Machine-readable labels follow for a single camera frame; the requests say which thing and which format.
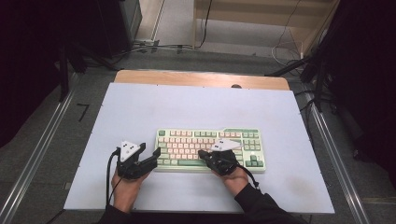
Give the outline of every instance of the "white tabletop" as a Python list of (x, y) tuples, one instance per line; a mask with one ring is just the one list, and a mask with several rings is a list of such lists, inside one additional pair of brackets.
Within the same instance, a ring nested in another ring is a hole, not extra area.
[[(334, 213), (299, 108), (291, 91), (111, 83), (64, 209), (104, 209), (106, 165), (122, 140), (154, 150), (160, 128), (258, 128), (267, 170), (254, 174), (262, 192), (288, 212)], [(113, 160), (111, 175), (114, 174)], [(134, 209), (161, 212), (242, 212), (211, 173), (151, 172)]]

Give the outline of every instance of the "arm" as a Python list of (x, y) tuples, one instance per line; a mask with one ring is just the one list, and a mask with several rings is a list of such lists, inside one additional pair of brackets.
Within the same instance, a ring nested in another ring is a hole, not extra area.
[(99, 220), (99, 224), (113, 223), (122, 224), (128, 223), (130, 220), (130, 211), (136, 201), (140, 186), (149, 176), (149, 173), (135, 180), (120, 179), (117, 175), (117, 169), (111, 180), (111, 185), (114, 189), (114, 204), (107, 205), (106, 211)]
[(249, 223), (304, 223), (277, 206), (269, 194), (262, 194), (248, 183), (248, 175), (239, 167), (232, 174), (219, 176), (241, 205)]

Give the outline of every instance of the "mechanical keyboard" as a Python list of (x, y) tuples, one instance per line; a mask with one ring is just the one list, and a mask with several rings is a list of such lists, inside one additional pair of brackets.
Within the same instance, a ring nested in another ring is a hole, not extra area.
[(265, 171), (262, 135), (257, 129), (227, 128), (216, 130), (159, 129), (155, 148), (161, 148), (156, 171), (200, 172), (210, 171), (205, 161), (198, 156), (198, 150), (211, 152), (216, 139), (227, 138), (241, 143), (233, 149), (239, 164), (252, 173)]

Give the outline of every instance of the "sleeve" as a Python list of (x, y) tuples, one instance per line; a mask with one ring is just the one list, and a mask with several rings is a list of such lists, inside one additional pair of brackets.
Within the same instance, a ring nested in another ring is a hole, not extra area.
[(130, 214), (121, 212), (119, 209), (111, 205), (107, 205), (106, 211), (103, 213), (98, 224), (126, 224), (129, 223), (130, 218)]
[(262, 194), (247, 184), (235, 200), (245, 212), (247, 223), (304, 224), (303, 220), (281, 209), (269, 194)]

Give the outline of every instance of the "hand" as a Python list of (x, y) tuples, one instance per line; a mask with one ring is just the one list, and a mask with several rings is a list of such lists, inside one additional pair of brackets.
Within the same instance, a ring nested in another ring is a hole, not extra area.
[(239, 167), (236, 167), (230, 175), (219, 175), (214, 171), (212, 173), (220, 177), (225, 187), (234, 197), (248, 184), (247, 173)]
[(113, 179), (111, 180), (111, 186), (113, 186), (114, 188), (117, 183), (119, 184), (114, 189), (113, 206), (124, 213), (129, 213), (132, 206), (134, 205), (134, 201), (136, 201), (137, 193), (140, 190), (140, 186), (142, 185), (143, 180), (145, 180), (148, 176), (149, 173), (134, 180), (122, 179), (119, 183), (120, 177), (118, 176), (116, 169), (116, 172), (113, 175)]

